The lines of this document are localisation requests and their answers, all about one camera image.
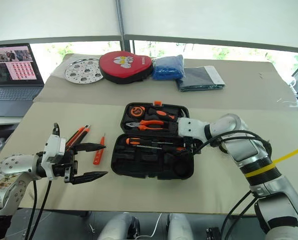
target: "laptop screen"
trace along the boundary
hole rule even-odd
[[[28,43],[0,45],[0,87],[43,84]]]

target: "laptop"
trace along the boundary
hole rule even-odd
[[[43,86],[28,43],[0,45],[0,117],[23,117]]]

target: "black tool case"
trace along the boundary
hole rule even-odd
[[[152,111],[164,111],[168,116],[152,114]],[[161,102],[143,103],[133,102],[126,106],[121,120],[124,134],[120,135],[114,145],[111,168],[118,175],[135,178],[146,176],[159,180],[187,179],[194,171],[193,154],[196,143],[191,137],[178,136],[177,118],[189,117],[188,109],[184,106],[162,104]],[[161,120],[165,122],[163,130],[139,130],[126,124],[141,120]],[[160,125],[151,124],[150,128],[160,128]],[[153,141],[150,147],[166,146],[183,147],[179,152],[165,152],[160,149],[137,147],[127,144],[129,138],[141,138]]]

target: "laptop keyboard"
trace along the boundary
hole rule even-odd
[[[0,87],[0,101],[30,101],[36,97],[40,88],[8,88]]]

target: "red pouch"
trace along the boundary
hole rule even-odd
[[[128,51],[113,51],[100,57],[101,74],[116,84],[130,84],[142,81],[153,71],[148,56],[135,55]]]

